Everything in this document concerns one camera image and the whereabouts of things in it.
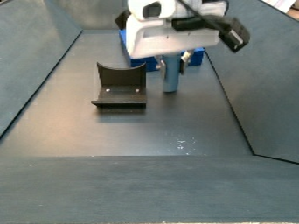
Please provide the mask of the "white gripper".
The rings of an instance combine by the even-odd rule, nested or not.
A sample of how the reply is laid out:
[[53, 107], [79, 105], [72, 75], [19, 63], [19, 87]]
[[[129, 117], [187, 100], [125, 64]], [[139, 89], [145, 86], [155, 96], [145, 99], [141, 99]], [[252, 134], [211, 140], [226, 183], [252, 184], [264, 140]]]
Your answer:
[[[192, 14], [176, 0], [127, 0], [131, 15], [125, 21], [125, 49], [133, 59], [180, 53], [180, 74], [197, 47], [215, 46], [220, 42], [219, 31], [200, 28], [176, 31], [175, 18], [188, 18]], [[160, 58], [160, 74], [165, 79], [167, 65]]]

